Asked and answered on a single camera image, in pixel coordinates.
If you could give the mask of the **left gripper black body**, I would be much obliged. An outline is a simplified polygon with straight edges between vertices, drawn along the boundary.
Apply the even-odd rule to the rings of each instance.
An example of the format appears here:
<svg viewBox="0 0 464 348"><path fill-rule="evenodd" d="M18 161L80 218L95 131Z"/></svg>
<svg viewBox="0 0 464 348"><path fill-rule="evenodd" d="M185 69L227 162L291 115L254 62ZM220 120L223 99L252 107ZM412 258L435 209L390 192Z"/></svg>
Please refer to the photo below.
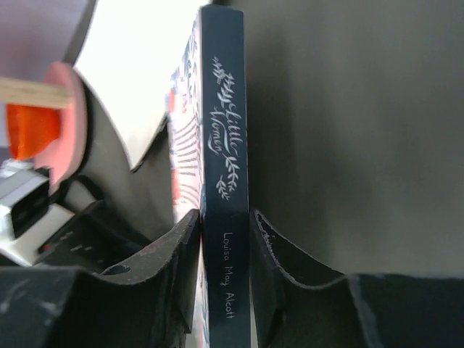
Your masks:
<svg viewBox="0 0 464 348"><path fill-rule="evenodd" d="M150 243L106 202L96 201L38 248L36 264L81 266L103 273Z"/></svg>

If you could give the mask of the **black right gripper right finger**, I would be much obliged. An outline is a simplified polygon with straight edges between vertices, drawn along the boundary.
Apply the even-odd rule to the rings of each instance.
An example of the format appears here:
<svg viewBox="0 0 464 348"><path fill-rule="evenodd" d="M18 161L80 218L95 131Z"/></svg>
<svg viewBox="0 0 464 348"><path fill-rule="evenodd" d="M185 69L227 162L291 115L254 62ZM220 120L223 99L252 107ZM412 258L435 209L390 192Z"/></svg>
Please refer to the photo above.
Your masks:
<svg viewBox="0 0 464 348"><path fill-rule="evenodd" d="M463 279L345 275L250 214L260 347L461 347Z"/></svg>

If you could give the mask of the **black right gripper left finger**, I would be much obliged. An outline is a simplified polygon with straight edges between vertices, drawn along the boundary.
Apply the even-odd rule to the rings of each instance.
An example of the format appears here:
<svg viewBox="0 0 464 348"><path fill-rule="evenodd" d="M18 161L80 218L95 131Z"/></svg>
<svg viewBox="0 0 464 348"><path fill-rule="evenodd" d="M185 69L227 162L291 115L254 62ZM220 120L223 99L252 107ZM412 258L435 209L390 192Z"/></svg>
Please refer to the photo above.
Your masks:
<svg viewBox="0 0 464 348"><path fill-rule="evenodd" d="M192 329L199 211L97 275L1 269L3 347L183 347Z"/></svg>

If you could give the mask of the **floral paperback book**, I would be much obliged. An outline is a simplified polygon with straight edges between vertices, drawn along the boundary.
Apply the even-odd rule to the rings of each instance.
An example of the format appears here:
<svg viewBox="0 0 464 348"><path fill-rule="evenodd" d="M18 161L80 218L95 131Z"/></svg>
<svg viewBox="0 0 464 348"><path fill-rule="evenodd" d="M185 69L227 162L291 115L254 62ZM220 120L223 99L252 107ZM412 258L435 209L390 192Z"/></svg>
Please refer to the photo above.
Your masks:
<svg viewBox="0 0 464 348"><path fill-rule="evenodd" d="M249 190L244 15L200 7L167 94L173 212L200 217L194 335L249 347Z"/></svg>

